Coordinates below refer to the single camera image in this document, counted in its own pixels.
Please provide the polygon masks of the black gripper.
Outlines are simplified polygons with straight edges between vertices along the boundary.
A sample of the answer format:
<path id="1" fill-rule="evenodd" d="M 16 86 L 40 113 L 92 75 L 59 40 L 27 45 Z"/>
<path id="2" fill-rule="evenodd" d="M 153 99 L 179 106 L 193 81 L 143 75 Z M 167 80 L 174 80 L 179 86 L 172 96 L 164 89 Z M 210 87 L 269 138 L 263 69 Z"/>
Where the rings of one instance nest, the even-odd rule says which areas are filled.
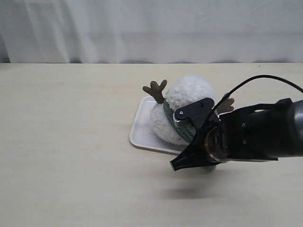
<path id="1" fill-rule="evenodd" d="M 191 117 L 190 125 L 194 135 L 189 145 L 173 160 L 170 165 L 174 171 L 185 168 L 216 166 L 226 161 L 224 154 L 222 121 L 216 114 L 201 113 Z"/>

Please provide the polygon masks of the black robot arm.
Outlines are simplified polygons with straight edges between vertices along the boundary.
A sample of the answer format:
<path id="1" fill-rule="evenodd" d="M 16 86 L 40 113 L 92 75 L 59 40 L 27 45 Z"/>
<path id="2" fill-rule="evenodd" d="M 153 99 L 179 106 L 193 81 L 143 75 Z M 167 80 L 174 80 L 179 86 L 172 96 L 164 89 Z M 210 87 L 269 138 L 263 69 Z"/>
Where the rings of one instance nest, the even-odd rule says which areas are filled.
<path id="1" fill-rule="evenodd" d="M 267 162 L 303 154 L 303 103 L 290 98 L 216 115 L 204 98 L 175 111 L 176 126 L 195 128 L 189 145 L 170 164 L 173 170 L 228 161 Z"/>

